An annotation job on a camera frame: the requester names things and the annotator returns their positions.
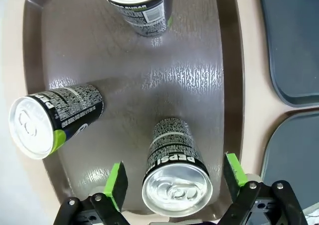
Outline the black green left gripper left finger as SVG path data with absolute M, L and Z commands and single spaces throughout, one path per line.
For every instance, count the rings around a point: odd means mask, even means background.
M 128 188 L 123 162 L 115 163 L 101 193 L 89 195 L 85 200 L 68 197 L 61 204 L 55 225 L 128 225 L 122 207 Z

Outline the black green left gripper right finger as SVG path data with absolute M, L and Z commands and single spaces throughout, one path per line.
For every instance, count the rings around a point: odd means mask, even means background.
M 271 186 L 248 180 L 237 156 L 225 153 L 223 175 L 232 204 L 220 219 L 220 225 L 247 225 L 252 214 L 261 214 L 271 225 L 306 225 L 300 203 L 285 180 Z

